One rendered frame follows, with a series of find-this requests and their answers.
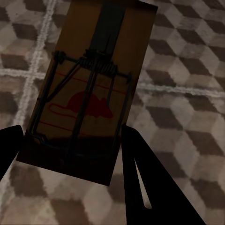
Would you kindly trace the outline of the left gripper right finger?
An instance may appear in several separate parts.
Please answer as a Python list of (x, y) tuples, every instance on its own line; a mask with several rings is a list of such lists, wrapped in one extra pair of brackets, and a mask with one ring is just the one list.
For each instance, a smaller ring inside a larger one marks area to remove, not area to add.
[[(121, 126), (127, 225), (206, 225), (134, 128)], [(152, 209), (144, 206), (136, 164)]]

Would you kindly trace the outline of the mousetrap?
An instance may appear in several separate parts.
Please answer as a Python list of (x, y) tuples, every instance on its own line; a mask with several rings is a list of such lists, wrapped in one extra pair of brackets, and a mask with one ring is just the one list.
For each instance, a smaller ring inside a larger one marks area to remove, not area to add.
[(72, 0), (16, 161), (110, 186), (157, 11)]

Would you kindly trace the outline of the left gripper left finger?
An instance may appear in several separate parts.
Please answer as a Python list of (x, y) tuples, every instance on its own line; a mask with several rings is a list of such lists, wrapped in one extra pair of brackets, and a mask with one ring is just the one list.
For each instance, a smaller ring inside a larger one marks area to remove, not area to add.
[(0, 181), (22, 147), (23, 138), (20, 124), (0, 130)]

